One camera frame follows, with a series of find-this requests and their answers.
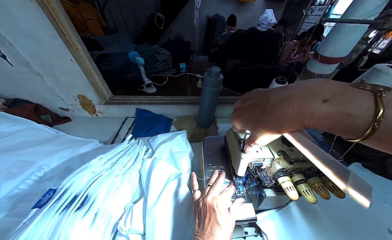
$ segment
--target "woman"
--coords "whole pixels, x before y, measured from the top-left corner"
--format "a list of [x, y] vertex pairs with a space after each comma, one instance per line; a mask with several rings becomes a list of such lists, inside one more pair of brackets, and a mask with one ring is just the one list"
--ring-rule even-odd
[[317, 24], [302, 32], [296, 40], [288, 42], [284, 47], [282, 54], [280, 54], [281, 62], [288, 63], [307, 63], [307, 57], [311, 49], [311, 45], [316, 41], [321, 41], [325, 27]]

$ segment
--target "overlock sewing machine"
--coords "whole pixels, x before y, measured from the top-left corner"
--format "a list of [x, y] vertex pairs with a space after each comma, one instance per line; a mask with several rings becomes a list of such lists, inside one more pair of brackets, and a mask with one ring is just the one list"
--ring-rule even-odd
[[[224, 171], [226, 180], [223, 187], [231, 182], [236, 187], [232, 201], [240, 197], [245, 199], [236, 225], [256, 221], [256, 211], [281, 208], [300, 198], [316, 204], [318, 197], [330, 199], [331, 194], [340, 199], [346, 197], [336, 183], [284, 136], [245, 153], [245, 141], [249, 134], [230, 129], [225, 136], [205, 137], [202, 142], [204, 186], [214, 170]], [[342, 169], [337, 166], [335, 168], [340, 173], [346, 172], [344, 166]]]

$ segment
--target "gray water bottle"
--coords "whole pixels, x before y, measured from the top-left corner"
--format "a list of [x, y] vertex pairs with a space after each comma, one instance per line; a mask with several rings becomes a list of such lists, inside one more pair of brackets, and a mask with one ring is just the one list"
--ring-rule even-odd
[[209, 128], [214, 121], [215, 109], [223, 81], [219, 67], [212, 67], [203, 75], [202, 92], [200, 94], [199, 115], [197, 125], [201, 128]]

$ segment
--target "peeling paint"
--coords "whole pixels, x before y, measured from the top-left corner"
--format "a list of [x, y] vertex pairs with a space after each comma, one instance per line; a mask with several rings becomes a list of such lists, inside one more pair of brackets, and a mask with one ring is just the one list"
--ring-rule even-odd
[[63, 110], [63, 111], [65, 111], [65, 112], [70, 112], [70, 109], [68, 109], [68, 108], [59, 107], [58, 109]]
[[98, 117], [97, 109], [95, 109], [95, 105], [87, 96], [78, 94], [77, 98], [79, 99], [79, 105], [89, 114], [95, 115]]

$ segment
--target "black cap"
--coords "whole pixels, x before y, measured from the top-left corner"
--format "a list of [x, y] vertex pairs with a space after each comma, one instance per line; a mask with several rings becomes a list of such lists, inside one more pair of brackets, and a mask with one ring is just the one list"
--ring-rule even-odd
[[227, 26], [236, 27], [237, 17], [234, 14], [230, 14], [227, 18]]

